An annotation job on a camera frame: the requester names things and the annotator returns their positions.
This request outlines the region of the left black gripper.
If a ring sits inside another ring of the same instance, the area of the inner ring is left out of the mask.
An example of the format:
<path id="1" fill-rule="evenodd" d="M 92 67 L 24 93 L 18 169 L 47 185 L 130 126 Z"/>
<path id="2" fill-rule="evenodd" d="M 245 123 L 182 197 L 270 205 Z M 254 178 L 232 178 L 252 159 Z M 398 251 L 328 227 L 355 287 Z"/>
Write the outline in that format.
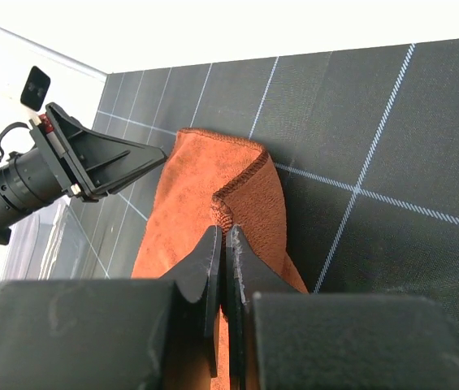
<path id="1" fill-rule="evenodd" d="M 14 207 L 45 207 L 63 196 L 98 202 L 167 160 L 158 147 L 87 129 L 53 102 L 30 135 L 33 147 L 7 159 L 7 200 Z"/>

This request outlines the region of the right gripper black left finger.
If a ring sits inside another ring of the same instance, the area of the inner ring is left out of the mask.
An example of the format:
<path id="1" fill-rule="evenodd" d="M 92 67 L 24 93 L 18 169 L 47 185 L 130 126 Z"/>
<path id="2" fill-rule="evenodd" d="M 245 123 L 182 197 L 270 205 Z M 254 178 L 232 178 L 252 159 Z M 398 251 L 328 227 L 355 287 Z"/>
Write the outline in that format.
<path id="1" fill-rule="evenodd" d="M 0 389 L 207 389 L 222 232 L 157 279 L 0 282 Z"/>

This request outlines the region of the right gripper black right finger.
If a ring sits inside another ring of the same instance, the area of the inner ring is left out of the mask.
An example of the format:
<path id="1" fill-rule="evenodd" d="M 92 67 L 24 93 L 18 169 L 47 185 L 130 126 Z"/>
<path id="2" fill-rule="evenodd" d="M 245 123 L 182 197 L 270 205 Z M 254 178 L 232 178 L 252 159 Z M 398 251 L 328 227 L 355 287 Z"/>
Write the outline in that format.
<path id="1" fill-rule="evenodd" d="M 226 239 L 234 389 L 459 389 L 459 340 L 425 297 L 304 294 Z"/>

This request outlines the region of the dark brown towel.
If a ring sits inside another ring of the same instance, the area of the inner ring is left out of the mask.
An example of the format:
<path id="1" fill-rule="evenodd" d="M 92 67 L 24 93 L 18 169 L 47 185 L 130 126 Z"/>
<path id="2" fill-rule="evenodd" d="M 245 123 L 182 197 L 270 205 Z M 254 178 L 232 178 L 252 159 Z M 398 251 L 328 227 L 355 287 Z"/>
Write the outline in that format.
<path id="1" fill-rule="evenodd" d="M 284 193 L 265 147 L 206 130 L 180 130 L 158 182 L 132 276 L 164 275 L 210 225 L 228 232 L 233 224 L 242 226 L 265 264 L 305 292 L 286 250 Z"/>

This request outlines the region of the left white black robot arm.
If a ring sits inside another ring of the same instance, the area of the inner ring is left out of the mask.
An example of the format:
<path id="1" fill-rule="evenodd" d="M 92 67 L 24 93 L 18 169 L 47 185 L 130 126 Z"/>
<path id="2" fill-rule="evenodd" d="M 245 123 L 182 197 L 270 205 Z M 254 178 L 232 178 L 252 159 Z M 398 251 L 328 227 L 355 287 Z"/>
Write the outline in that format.
<path id="1" fill-rule="evenodd" d="M 8 245 L 11 226 L 63 196 L 95 203 L 119 193 L 163 164 L 155 146 L 107 136 L 84 127 L 50 103 L 25 128 L 34 141 L 26 153 L 0 154 L 0 245 Z"/>

